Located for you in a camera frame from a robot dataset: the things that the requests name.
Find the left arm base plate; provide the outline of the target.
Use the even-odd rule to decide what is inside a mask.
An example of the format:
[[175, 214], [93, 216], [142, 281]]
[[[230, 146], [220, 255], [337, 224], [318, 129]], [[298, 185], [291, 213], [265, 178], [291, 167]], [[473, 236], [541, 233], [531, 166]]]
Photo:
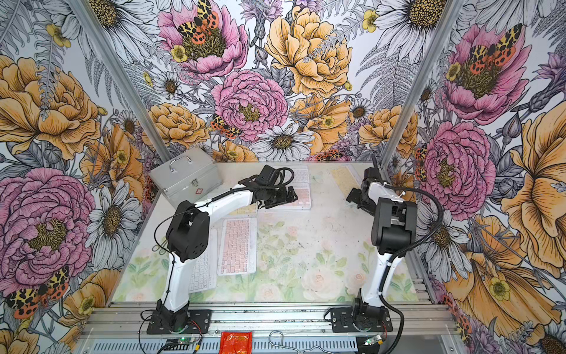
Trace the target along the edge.
[[207, 334], [212, 311], [181, 309], [172, 312], [164, 308], [155, 310], [147, 326], [147, 334]]

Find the pink keyboard edge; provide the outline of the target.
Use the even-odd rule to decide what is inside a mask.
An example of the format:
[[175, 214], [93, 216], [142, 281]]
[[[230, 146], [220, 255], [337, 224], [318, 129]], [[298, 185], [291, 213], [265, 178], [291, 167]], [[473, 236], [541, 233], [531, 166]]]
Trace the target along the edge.
[[298, 199], [292, 203], [276, 206], [268, 210], [268, 212], [297, 212], [310, 210], [312, 207], [311, 191], [308, 186], [293, 187]]

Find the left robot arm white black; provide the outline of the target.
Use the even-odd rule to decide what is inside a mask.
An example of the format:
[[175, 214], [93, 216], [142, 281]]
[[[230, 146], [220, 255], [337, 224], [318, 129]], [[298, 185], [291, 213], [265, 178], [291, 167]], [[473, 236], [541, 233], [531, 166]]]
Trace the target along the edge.
[[256, 204], [259, 209], [271, 209], [298, 200], [291, 185], [295, 171], [291, 168], [274, 168], [265, 165], [262, 170], [244, 178], [227, 191], [199, 204], [181, 202], [170, 222], [164, 250], [170, 256], [166, 289], [157, 301], [154, 315], [160, 327], [180, 333], [189, 324], [190, 277], [194, 262], [209, 245], [210, 226], [228, 214]]

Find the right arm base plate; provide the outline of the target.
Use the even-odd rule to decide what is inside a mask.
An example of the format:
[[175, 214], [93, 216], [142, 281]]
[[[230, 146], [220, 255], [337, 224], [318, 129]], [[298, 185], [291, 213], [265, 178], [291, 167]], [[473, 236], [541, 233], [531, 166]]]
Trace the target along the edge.
[[354, 314], [353, 308], [330, 308], [330, 323], [334, 333], [392, 332], [389, 310], [378, 308], [375, 314]]

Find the pink keyboard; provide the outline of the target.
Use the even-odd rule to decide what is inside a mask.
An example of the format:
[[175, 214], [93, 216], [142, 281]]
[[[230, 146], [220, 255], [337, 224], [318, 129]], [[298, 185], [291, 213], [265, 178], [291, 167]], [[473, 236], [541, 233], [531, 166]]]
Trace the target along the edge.
[[253, 274], [256, 272], [256, 262], [256, 218], [225, 219], [218, 256], [218, 276]]

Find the yellow keyboard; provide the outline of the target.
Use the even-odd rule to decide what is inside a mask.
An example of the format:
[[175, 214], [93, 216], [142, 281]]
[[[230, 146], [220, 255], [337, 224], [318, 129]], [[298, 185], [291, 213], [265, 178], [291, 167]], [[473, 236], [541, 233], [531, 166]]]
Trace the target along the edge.
[[252, 204], [236, 209], [228, 214], [231, 218], [254, 218], [258, 213], [257, 205]]
[[359, 189], [362, 184], [361, 174], [356, 170], [355, 165], [345, 164], [334, 167], [330, 170], [330, 175], [343, 193], [345, 199], [352, 189]]

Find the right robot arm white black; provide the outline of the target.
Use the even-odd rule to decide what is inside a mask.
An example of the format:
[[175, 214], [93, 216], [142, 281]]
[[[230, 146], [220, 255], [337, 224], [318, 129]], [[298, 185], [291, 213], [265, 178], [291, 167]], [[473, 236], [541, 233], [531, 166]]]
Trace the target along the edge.
[[371, 244], [377, 249], [375, 268], [353, 302], [353, 323], [360, 331], [391, 330], [386, 293], [405, 256], [396, 253], [416, 242], [417, 204], [398, 196], [381, 179], [378, 168], [365, 169], [361, 186], [352, 189], [346, 200], [373, 217]]

